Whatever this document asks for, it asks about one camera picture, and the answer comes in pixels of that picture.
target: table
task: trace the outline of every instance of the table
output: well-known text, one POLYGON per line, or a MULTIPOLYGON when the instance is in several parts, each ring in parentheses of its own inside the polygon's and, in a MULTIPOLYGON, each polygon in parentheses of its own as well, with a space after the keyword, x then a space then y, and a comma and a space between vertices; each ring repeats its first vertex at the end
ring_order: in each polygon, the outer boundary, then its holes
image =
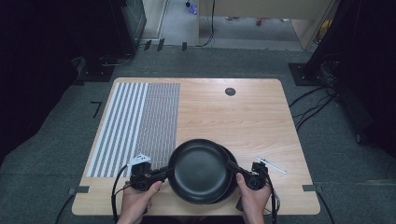
MULTIPOLYGON (((282 85, 277 79, 244 78, 137 78, 122 77, 114 81, 105 113, 92 145, 81 186, 89 193, 78 193, 73 204, 75 215, 111 215, 110 194, 115 177, 87 177, 95 147, 100 139, 116 85, 123 83, 178 83, 178 107, 175 145, 194 138, 205 138, 227 147, 239 165, 250 170, 256 156, 287 170, 284 175, 269 168, 275 190, 280 197, 280 215, 314 215, 320 210, 297 132, 282 85), (233 88, 235 95, 225 93, 233 88)), ((117 189, 128 180, 122 177, 117 189)), ((152 216, 240 215, 235 209, 238 192, 221 203, 195 205, 179 199, 165 182, 152 198, 152 216)), ((120 211, 121 193, 117 197, 120 211)))
MULTIPOLYGON (((197 45, 201 45, 200 17, 212 15, 213 1, 198 1, 197 45)), ((335 0, 216 0, 214 16, 292 19, 302 48, 308 49, 334 3, 335 0)))

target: black frying pan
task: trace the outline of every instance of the black frying pan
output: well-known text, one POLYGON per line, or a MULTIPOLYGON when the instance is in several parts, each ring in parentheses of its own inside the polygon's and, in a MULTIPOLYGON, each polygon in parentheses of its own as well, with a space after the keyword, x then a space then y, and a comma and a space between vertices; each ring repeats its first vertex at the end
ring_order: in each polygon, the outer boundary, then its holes
POLYGON ((174 169, 168 176, 169 184, 178 197, 189 203, 222 201, 232 193, 230 187, 235 189, 233 173, 226 168, 229 159, 226 150, 212 141, 187 141, 175 149, 169 160, 168 168, 174 169))

